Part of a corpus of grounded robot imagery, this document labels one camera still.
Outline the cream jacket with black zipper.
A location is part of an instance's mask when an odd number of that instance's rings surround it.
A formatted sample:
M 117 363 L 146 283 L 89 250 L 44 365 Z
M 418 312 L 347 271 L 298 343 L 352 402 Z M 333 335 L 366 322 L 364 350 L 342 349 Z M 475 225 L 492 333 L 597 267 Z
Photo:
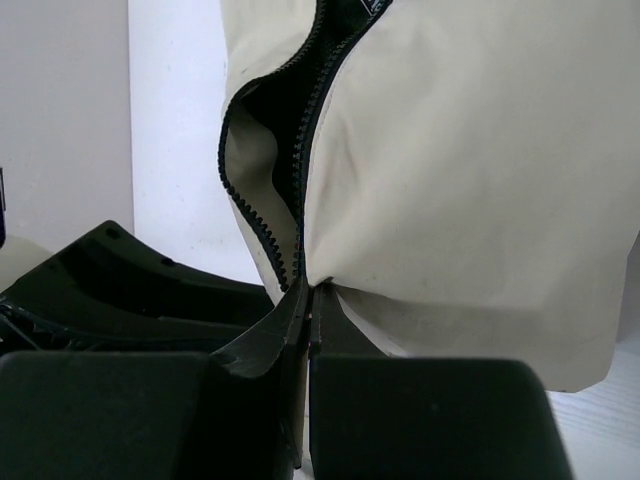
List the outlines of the cream jacket with black zipper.
M 639 233 L 635 1 L 225 1 L 219 172 L 266 291 L 384 352 L 604 380 Z

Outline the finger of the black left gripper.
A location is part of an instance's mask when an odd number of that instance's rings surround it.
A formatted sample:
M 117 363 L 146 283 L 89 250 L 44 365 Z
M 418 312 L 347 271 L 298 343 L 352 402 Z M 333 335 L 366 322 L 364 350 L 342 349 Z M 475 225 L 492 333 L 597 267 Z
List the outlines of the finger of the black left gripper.
M 212 353 L 273 308 L 265 289 L 178 263 L 106 221 L 1 293 L 1 351 Z

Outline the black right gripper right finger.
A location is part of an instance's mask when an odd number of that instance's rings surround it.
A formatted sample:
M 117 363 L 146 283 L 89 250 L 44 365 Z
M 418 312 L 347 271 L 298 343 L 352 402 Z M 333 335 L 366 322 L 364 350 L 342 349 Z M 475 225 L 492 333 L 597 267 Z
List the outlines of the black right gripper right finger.
M 546 393 L 525 364 L 383 354 L 335 289 L 311 313 L 310 453 L 319 479 L 569 479 Z

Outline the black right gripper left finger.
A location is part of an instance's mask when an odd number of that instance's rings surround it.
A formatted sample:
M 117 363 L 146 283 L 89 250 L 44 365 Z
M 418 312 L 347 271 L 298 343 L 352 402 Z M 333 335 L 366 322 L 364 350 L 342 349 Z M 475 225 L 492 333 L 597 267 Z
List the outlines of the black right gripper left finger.
M 11 353 L 5 479 L 289 479 L 303 457 L 308 287 L 219 350 Z

